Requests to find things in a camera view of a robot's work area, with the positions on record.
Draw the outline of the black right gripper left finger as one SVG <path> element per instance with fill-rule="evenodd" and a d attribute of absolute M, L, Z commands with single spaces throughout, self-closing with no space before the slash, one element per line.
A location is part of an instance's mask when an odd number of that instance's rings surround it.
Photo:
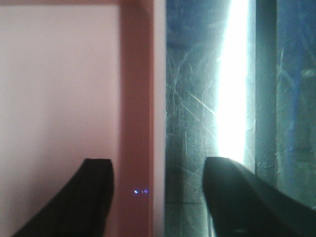
<path fill-rule="evenodd" d="M 109 159 L 90 159 L 16 237 L 102 237 L 114 195 Z"/>

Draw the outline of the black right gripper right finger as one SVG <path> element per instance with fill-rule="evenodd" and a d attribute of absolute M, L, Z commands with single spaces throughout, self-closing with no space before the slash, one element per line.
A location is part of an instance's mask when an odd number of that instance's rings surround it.
<path fill-rule="evenodd" d="M 316 212 L 281 193 L 242 164 L 204 163 L 203 193 L 219 237 L 314 237 Z"/>

